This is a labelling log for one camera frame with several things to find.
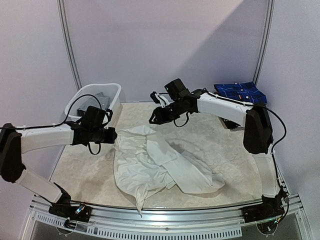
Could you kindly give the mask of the white cloth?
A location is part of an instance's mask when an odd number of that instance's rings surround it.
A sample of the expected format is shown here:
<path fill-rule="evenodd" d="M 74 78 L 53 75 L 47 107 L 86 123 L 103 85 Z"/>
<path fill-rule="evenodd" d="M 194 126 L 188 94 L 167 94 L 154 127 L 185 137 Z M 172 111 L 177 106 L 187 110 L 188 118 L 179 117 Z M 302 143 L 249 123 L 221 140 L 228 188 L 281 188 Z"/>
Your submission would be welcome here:
<path fill-rule="evenodd" d="M 215 193 L 225 185 L 222 174 L 190 152 L 178 152 L 147 125 L 119 130 L 115 149 L 116 186 L 134 197 L 139 212 L 146 199 L 163 189 L 178 186 L 184 194 L 197 195 Z"/>

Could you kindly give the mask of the blue plaid shirt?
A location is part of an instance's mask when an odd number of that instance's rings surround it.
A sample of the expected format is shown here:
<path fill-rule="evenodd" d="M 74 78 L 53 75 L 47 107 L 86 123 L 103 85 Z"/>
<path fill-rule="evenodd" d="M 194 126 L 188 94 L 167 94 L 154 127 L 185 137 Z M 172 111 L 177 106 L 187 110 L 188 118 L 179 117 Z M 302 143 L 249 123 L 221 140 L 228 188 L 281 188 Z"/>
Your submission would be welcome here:
<path fill-rule="evenodd" d="M 268 104 L 266 95 L 259 91 L 252 81 L 244 83 L 214 84 L 213 86 L 216 92 L 225 98 L 253 104 Z"/>

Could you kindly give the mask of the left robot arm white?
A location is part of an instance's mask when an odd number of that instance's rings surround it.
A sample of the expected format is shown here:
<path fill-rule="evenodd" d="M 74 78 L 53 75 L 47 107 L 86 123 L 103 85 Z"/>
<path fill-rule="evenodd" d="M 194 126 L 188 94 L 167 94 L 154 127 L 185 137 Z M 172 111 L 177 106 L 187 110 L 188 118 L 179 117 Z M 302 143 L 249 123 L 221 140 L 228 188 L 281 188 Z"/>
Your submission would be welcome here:
<path fill-rule="evenodd" d="M 65 119 L 60 123 L 0 128 L 0 176 L 8 183 L 22 186 L 53 204 L 63 216 L 74 213 L 70 195 L 50 181 L 57 165 L 58 151 L 66 146 L 90 148 L 96 144 L 113 144 L 117 138 L 111 109 L 89 106 L 79 120 Z"/>

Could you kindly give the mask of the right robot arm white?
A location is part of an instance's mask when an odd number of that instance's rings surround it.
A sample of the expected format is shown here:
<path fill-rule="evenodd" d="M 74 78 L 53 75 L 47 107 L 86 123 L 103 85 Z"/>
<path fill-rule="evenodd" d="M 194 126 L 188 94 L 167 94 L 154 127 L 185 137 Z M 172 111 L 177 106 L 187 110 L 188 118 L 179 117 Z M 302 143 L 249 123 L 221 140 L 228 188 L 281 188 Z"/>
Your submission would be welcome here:
<path fill-rule="evenodd" d="M 163 93 L 153 91 L 150 98 L 156 107 L 149 119 L 153 125 L 175 122 L 181 115 L 209 114 L 229 120 L 243 129 L 243 147 L 255 160 L 262 183 L 262 198 L 267 199 L 259 206 L 262 218 L 269 218 L 278 210 L 278 203 L 288 194 L 280 182 L 275 159 L 273 127 L 270 114 L 275 112 L 264 103 L 239 101 L 214 94 L 206 88 L 190 91 L 181 79 L 175 79 L 165 85 Z"/>

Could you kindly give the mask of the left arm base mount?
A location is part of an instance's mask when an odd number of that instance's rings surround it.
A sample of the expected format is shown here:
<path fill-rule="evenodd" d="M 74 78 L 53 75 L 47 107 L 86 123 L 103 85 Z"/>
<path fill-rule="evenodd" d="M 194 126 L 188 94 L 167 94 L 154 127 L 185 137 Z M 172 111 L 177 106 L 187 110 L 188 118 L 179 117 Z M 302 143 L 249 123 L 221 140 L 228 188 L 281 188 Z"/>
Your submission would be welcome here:
<path fill-rule="evenodd" d="M 52 215 L 65 218 L 63 227 L 74 230 L 77 222 L 88 223 L 93 208 L 84 203 L 72 205 L 71 199 L 61 197 L 56 203 L 52 203 L 48 212 Z"/>

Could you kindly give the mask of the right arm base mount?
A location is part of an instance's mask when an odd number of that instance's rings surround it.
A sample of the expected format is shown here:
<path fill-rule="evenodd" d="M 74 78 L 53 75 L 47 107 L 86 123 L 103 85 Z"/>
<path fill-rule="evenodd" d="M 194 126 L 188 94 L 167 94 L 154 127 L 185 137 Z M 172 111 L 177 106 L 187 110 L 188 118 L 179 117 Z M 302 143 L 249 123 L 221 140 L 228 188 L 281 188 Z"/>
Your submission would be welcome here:
<path fill-rule="evenodd" d="M 276 232 L 280 222 L 289 212 L 289 196 L 278 194 L 275 198 L 262 196 L 262 203 L 242 207 L 241 215 L 244 222 L 256 222 L 258 231 L 263 235 L 272 235 Z"/>

